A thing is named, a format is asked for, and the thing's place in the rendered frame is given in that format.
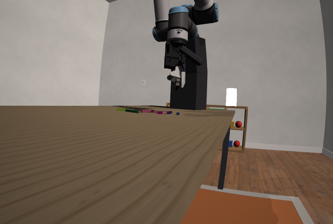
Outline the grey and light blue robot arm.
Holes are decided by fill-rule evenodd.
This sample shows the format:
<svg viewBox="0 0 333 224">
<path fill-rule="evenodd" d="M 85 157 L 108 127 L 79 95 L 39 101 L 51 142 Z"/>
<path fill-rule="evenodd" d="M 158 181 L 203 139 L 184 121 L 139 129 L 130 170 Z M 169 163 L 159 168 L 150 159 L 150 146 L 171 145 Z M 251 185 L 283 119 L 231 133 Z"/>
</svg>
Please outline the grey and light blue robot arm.
<svg viewBox="0 0 333 224">
<path fill-rule="evenodd" d="M 155 27 L 153 37 L 158 42 L 182 40 L 186 43 L 198 34 L 196 25 L 215 23 L 219 20 L 218 5 L 213 0 L 194 0 L 170 9 L 169 0 L 154 0 Z M 204 62 L 199 56 L 182 45 L 179 51 L 197 66 Z"/>
</svg>

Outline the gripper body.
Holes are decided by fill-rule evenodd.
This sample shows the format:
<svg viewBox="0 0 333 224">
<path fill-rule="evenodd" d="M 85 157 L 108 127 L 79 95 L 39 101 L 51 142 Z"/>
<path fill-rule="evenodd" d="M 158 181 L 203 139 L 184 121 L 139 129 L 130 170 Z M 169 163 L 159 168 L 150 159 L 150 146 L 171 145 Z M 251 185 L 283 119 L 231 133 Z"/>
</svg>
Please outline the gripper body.
<svg viewBox="0 0 333 224">
<path fill-rule="evenodd" d="M 180 66 L 182 57 L 185 58 L 185 54 L 179 51 L 182 45 L 186 46 L 186 42 L 182 40 L 166 41 L 165 58 L 164 58 L 165 69 L 175 69 L 176 66 Z"/>
</svg>

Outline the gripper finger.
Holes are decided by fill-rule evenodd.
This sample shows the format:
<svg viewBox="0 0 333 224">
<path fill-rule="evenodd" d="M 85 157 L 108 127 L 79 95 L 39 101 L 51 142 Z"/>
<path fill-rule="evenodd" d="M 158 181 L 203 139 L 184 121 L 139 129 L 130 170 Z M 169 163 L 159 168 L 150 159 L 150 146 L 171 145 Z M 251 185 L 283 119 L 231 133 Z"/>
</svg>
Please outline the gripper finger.
<svg viewBox="0 0 333 224">
<path fill-rule="evenodd" d="M 180 66 L 176 66 L 175 71 L 170 72 L 171 76 L 181 79 L 181 88 L 183 88 L 185 84 L 185 71 L 185 58 L 182 57 Z"/>
<path fill-rule="evenodd" d="M 170 80 L 170 81 L 176 82 L 176 88 L 175 88 L 175 90 L 177 90 L 178 87 L 179 87 L 180 79 L 176 78 L 176 77 L 173 77 L 171 75 L 168 75 L 167 79 Z"/>
</svg>

